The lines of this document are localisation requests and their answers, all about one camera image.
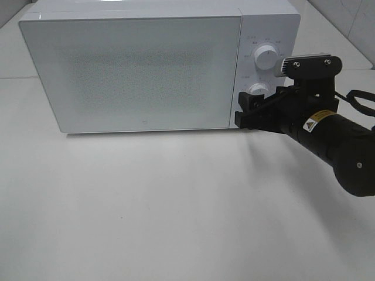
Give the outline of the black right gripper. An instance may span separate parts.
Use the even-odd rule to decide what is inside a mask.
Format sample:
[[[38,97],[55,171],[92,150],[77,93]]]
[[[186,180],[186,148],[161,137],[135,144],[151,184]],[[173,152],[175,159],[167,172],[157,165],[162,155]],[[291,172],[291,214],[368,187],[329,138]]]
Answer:
[[[235,112],[234,123],[240,129],[287,134],[296,138],[299,131],[311,133],[323,119],[335,115],[339,100],[333,91],[320,92],[302,87],[278,87],[275,95],[247,92],[238,94],[240,111]]]

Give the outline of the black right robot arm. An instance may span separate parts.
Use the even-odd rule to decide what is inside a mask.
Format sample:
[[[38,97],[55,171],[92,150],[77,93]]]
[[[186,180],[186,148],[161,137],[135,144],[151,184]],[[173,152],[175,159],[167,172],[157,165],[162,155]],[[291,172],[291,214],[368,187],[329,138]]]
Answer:
[[[339,115],[333,96],[289,86],[266,98],[240,92],[240,129],[288,135],[333,168],[339,184],[357,197],[374,195],[374,132]]]

